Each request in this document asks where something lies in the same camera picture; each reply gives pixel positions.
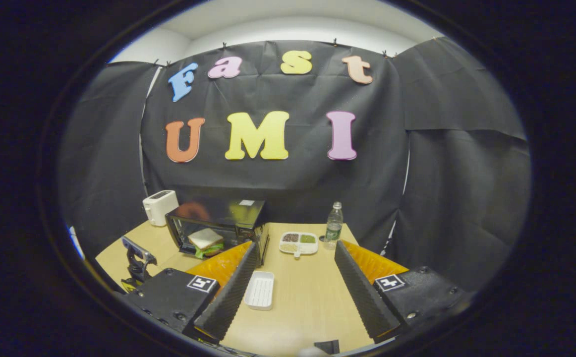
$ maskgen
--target water bottle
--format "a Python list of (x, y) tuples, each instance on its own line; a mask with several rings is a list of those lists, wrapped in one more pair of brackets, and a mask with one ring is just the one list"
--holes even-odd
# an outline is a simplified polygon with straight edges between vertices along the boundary
[(328, 222), (326, 228), (326, 238), (324, 239), (324, 247), (327, 249), (336, 248), (336, 242), (339, 240), (341, 228), (343, 227), (343, 212), (341, 212), (341, 202), (335, 202), (332, 205), (332, 210), (328, 215)]

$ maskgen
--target black fabric curtain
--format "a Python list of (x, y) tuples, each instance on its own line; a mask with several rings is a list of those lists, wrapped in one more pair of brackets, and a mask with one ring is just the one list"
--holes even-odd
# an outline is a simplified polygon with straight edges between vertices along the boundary
[(521, 121), (496, 79), (449, 39), (417, 45), (395, 63), (410, 165), (388, 257), (477, 290), (526, 217), (531, 173)]
[[(290, 75), (281, 71), (282, 55), (311, 53), (312, 70)], [(357, 55), (370, 63), (365, 74), (374, 81), (355, 82), (344, 57)], [(223, 57), (243, 59), (232, 78), (207, 77)], [(168, 80), (197, 63), (191, 91), (173, 102)], [(285, 128), (286, 160), (225, 158), (233, 113), (248, 113), (259, 126), (270, 111), (290, 115)], [(329, 111), (356, 115), (351, 136), (357, 157), (327, 157), (333, 129)], [(362, 246), (378, 250), (392, 229), (399, 207), (407, 162), (401, 84), (392, 59), (359, 48), (312, 41), (266, 41), (194, 55), (163, 70), (147, 99), (141, 135), (145, 179), (150, 194), (175, 189), (182, 204), (196, 197), (263, 199), (271, 222), (325, 223), (334, 201), (343, 204), (345, 221)], [(185, 123), (179, 148), (188, 148), (192, 118), (204, 118), (197, 156), (176, 163), (165, 154), (165, 126)]]
[(138, 136), (155, 70), (151, 63), (108, 65), (68, 122), (58, 156), (59, 198), (90, 258), (147, 219)]

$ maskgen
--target ceiling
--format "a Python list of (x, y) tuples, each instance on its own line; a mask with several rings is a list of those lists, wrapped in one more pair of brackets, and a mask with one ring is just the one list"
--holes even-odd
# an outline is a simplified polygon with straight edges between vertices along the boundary
[(285, 16), (339, 18), (395, 32), (418, 43), (442, 36), (417, 18), (379, 0), (211, 0), (171, 18), (161, 27), (193, 40), (240, 23)]

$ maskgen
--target bread slice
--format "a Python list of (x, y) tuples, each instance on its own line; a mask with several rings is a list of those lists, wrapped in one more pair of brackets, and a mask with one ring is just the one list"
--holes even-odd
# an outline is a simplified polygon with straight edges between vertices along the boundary
[(216, 233), (211, 228), (205, 228), (201, 231), (197, 231), (189, 235), (189, 242), (191, 242), (191, 244), (200, 250), (207, 249), (214, 244), (222, 242), (223, 240), (224, 237)]

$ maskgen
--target wooden table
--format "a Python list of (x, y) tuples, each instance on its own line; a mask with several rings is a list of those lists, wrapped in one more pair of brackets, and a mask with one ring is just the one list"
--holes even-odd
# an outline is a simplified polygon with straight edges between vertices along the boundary
[[(318, 252), (292, 255), (279, 251), (284, 232), (309, 232), (317, 237), (326, 231), (325, 224), (267, 224), (270, 241), (266, 262), (260, 271), (275, 274), (273, 308), (268, 311), (250, 309), (242, 299), (223, 346), (272, 356), (294, 356), (297, 351), (315, 342), (339, 340), (341, 352), (373, 344), (356, 310), (339, 269), (334, 251), (318, 242)], [(185, 271), (201, 260), (179, 253), (166, 227), (157, 228), (145, 222), (126, 236), (155, 255), (159, 265), (148, 266), (150, 274), (172, 267)], [(341, 239), (356, 243), (344, 224)], [(98, 263), (120, 284), (129, 278), (126, 249), (120, 239), (96, 257)]]

